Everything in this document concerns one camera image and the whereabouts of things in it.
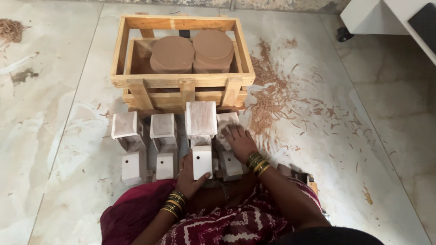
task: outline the gold bangle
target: gold bangle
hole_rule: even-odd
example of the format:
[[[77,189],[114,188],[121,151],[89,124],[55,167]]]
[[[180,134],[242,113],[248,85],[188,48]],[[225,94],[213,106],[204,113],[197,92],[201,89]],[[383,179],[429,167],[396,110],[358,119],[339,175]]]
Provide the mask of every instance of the gold bangle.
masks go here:
[[[166,203],[162,208],[166,208],[166,209],[168,209],[168,210],[173,211],[177,216],[178,216],[179,214],[181,214],[179,208],[178,208],[176,205],[174,205],[174,204],[171,204],[171,205],[170,205],[170,204]]]
[[[263,160],[262,162],[260,162],[259,164],[256,165],[256,167],[254,167],[253,172],[257,172],[257,170],[259,170],[260,167],[262,167],[262,165],[266,162],[266,160]]]
[[[182,206],[180,206],[180,204],[177,203],[176,201],[173,201],[173,200],[167,200],[167,202],[174,203],[175,205],[177,205],[177,207],[179,207],[180,211],[183,211]]]
[[[263,157],[259,153],[257,153],[257,156],[253,157],[253,159],[250,160],[249,168],[252,168],[258,161],[262,160]]]
[[[259,152],[256,152],[256,153],[251,154],[251,155],[248,157],[248,159],[247,159],[247,163],[248,163],[248,164],[246,164],[246,165],[247,165],[248,167],[250,167],[251,165],[253,165],[254,162],[257,161],[258,158],[261,158],[261,157],[262,157],[262,155],[259,154]]]
[[[171,193],[171,194],[170,194],[170,197],[174,197],[174,198],[176,198],[176,199],[178,199],[178,200],[181,200],[181,201],[183,202],[183,204],[186,204],[186,203],[185,203],[185,200],[184,200],[181,196],[178,196],[178,195],[175,194],[175,193]]]
[[[265,170],[267,168],[271,167],[271,165],[266,166],[264,169],[262,169],[262,171],[260,171],[260,173],[257,175],[257,177],[259,177],[263,172],[265,172]]]
[[[183,193],[176,190],[172,191],[171,193],[176,194],[177,196],[183,199],[183,202],[186,202],[186,196]]]
[[[178,198],[175,197],[168,197],[167,201],[172,200],[173,202],[177,202],[177,204],[180,205],[181,209],[183,209],[185,207],[185,204]]]
[[[174,214],[174,216],[176,216],[176,219],[178,219],[178,218],[179,218],[179,217],[177,216],[177,214],[176,214],[176,213],[174,213],[173,211],[171,211],[171,210],[169,210],[169,209],[167,209],[167,208],[161,208],[161,210],[166,210],[166,211],[168,211],[168,212],[170,212],[170,213]]]

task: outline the patterned fabric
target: patterned fabric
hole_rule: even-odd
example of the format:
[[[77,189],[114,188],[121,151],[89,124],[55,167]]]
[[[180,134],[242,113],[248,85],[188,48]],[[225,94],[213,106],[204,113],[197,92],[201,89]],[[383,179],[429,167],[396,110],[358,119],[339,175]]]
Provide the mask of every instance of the patterned fabric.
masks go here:
[[[320,202],[310,187],[294,178],[288,180],[308,195],[321,211]],[[158,244],[266,244],[293,230],[268,191],[258,184],[249,198],[237,207],[187,214]]]

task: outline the floor tile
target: floor tile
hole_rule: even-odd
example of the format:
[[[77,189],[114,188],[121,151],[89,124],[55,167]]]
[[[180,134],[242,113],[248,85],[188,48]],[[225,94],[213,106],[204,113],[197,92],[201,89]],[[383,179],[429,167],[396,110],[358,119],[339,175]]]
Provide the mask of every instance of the floor tile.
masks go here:
[[[430,207],[436,195],[436,115],[422,113],[373,119],[386,152],[421,219],[430,240],[436,241],[436,219]]]
[[[111,137],[112,115],[126,112],[122,89],[110,82],[122,14],[217,16],[218,10],[133,4],[104,5],[30,244],[100,244],[99,218],[128,187],[120,181],[124,150]],[[157,37],[178,34],[156,31]],[[138,30],[131,37],[140,37]]]
[[[331,38],[334,29],[343,26],[339,17],[321,15],[321,19]],[[408,36],[356,35],[349,41],[334,44],[427,235],[435,243],[436,219],[430,207],[436,195],[430,189],[436,186],[436,115],[430,112],[436,95],[436,67]]]
[[[353,83],[429,79],[436,67],[410,36],[355,35],[336,41],[337,29],[344,27],[337,15],[320,14],[335,48]]]
[[[241,18],[253,56],[267,54],[286,83],[281,87],[285,92],[275,90],[278,95],[272,101],[290,98],[282,112],[291,119],[275,120],[274,115],[273,122],[256,134],[251,122],[269,117],[259,118],[250,109],[240,116],[271,161],[314,174],[322,206],[334,225],[364,230],[385,244],[416,240],[429,244],[322,22],[314,15],[298,13],[239,10],[225,14]],[[255,93],[265,87],[249,90]],[[262,97],[249,95],[246,106],[259,100]],[[373,204],[364,197],[365,187]],[[386,208],[392,202],[398,206]]]
[[[30,28],[0,48],[0,243],[27,244],[102,3],[3,1]]]
[[[357,83],[355,87],[371,118],[395,118],[428,111],[429,81]]]

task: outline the hand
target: hand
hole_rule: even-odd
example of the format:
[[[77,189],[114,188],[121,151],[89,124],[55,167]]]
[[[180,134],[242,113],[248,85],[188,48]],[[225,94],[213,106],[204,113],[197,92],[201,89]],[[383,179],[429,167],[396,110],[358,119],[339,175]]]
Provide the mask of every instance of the hand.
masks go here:
[[[181,192],[186,199],[190,200],[210,176],[211,173],[205,173],[197,181],[194,181],[192,150],[190,150],[189,154],[180,160],[176,191]]]
[[[221,133],[224,134],[226,140],[230,143],[235,157],[242,163],[247,164],[248,157],[253,153],[258,152],[256,143],[247,130],[241,126],[228,126],[230,133],[224,128]]]

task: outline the clay disc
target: clay disc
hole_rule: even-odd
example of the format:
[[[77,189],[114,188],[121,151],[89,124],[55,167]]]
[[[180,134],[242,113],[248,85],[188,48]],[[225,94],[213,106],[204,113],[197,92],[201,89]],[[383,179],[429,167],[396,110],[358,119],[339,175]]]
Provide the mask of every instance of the clay disc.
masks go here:
[[[194,61],[192,43],[179,36],[168,36],[156,41],[152,49],[154,61],[168,69],[183,69]]]
[[[195,53],[207,59],[223,59],[233,51],[232,40],[223,32],[204,30],[192,38]]]

